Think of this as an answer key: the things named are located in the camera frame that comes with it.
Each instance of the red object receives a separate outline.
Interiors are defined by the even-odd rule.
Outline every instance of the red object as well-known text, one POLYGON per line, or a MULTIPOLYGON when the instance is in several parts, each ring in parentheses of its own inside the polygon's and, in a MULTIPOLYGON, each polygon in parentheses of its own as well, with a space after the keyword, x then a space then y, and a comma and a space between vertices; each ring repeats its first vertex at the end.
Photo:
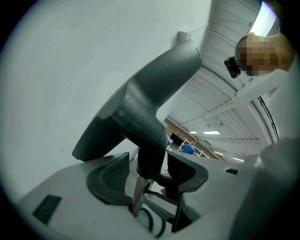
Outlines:
POLYGON ((161 189, 160 192, 161 192, 164 196, 167 197, 167 192, 166 192, 165 188, 161 189))

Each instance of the white wall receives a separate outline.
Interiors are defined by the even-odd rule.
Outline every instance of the white wall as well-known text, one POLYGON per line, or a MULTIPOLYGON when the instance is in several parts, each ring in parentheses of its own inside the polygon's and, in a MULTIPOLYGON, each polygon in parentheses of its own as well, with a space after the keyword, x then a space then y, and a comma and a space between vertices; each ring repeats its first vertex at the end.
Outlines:
POLYGON ((267 107, 279 138, 300 136, 300 60, 295 57, 287 79, 271 95, 267 107))
MULTIPOLYGON (((35 4, 0 56, 0 170, 11 200, 79 163, 71 152, 103 103, 209 12, 210 0, 35 4)), ((112 153, 134 149, 123 142, 112 153)))

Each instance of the textured grip pad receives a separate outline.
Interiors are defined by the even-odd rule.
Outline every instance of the textured grip pad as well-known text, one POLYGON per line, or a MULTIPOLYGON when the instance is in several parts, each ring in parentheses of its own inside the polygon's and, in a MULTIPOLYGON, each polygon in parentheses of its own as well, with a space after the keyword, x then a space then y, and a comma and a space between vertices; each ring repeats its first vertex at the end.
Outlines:
POLYGON ((87 185, 91 193, 106 204, 131 207, 133 200, 125 195, 128 175, 129 153, 126 152, 90 172, 87 185))

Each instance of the black rectangular slot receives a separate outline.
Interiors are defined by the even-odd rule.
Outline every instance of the black rectangular slot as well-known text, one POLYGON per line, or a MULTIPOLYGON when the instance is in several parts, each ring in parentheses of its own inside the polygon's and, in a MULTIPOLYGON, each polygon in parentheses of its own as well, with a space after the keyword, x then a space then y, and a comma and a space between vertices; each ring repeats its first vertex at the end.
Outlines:
POLYGON ((47 225, 61 199, 61 197, 48 195, 35 209, 33 216, 47 225))
POLYGON ((238 174, 239 170, 236 170, 236 169, 233 169, 233 168, 229 168, 225 172, 231 173, 233 175, 236 175, 236 174, 238 174))

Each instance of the white ceiling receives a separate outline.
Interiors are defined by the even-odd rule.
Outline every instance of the white ceiling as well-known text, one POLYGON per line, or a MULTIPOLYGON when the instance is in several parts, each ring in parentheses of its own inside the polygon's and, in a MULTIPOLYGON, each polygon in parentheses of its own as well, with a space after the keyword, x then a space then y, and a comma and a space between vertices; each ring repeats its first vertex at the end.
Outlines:
POLYGON ((218 157, 235 161, 232 157, 243 159, 274 142, 270 121, 257 100, 274 86, 267 84, 268 75, 250 77, 242 73, 233 79, 224 65, 224 60, 234 55, 236 43, 249 32, 260 2, 217 0, 214 6, 201 48, 202 67, 188 81, 168 119, 187 132, 197 131, 195 138, 211 151, 224 154, 218 157), (212 130, 221 134, 203 134, 212 130))

